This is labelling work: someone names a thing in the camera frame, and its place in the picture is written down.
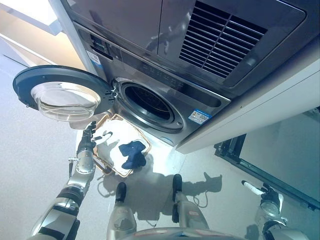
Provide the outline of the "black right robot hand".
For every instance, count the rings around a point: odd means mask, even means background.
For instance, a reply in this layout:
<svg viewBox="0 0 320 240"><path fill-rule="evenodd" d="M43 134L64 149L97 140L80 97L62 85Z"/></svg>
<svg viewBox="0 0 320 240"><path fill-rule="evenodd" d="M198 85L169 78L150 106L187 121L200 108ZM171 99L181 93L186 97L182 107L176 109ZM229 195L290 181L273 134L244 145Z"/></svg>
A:
<svg viewBox="0 0 320 240"><path fill-rule="evenodd" d="M271 202L277 207L278 213L281 212L284 197L281 193L278 193L275 191L273 187L271 187L267 183L263 183L261 188L257 188L256 186L252 185L248 181L242 180L241 184L249 189L251 192L253 192L255 195L258 195L261 197L261 204L264 202Z"/></svg>

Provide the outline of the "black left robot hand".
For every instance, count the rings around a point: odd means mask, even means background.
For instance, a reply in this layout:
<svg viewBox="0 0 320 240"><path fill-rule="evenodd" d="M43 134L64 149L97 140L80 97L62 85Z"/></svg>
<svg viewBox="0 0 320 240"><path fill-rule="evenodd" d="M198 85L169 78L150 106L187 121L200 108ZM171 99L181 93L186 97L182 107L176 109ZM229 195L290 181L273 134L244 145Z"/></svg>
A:
<svg viewBox="0 0 320 240"><path fill-rule="evenodd" d="M113 132L107 131L104 132L102 135L94 136L96 132L96 121L92 121L85 130L82 132L82 138L77 147L77 153L82 151L91 151L93 152L94 148L97 145L97 141L99 140L106 140L107 136L111 137Z"/></svg>

